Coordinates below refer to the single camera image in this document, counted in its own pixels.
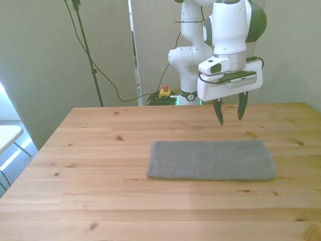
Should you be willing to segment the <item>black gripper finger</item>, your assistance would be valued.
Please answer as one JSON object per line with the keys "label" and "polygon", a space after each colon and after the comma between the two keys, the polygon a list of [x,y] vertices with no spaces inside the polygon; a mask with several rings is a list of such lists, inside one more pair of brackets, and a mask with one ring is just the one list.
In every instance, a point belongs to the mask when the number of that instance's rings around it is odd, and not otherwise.
{"label": "black gripper finger", "polygon": [[214,107],[214,111],[215,111],[215,114],[218,118],[218,121],[221,125],[223,125],[224,123],[224,118],[223,118],[223,114],[222,114],[222,100],[220,98],[218,99],[214,99],[213,100],[213,107]]}
{"label": "black gripper finger", "polygon": [[248,103],[248,92],[239,93],[238,120],[242,120]]}

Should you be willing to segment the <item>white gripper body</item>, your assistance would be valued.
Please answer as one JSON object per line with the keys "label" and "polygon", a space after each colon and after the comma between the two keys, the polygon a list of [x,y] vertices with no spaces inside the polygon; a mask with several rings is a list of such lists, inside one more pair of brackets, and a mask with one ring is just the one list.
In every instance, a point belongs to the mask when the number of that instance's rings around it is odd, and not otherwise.
{"label": "white gripper body", "polygon": [[244,69],[235,73],[206,75],[200,72],[197,83],[199,99],[210,101],[261,88],[262,65],[262,60],[256,59],[246,63]]}

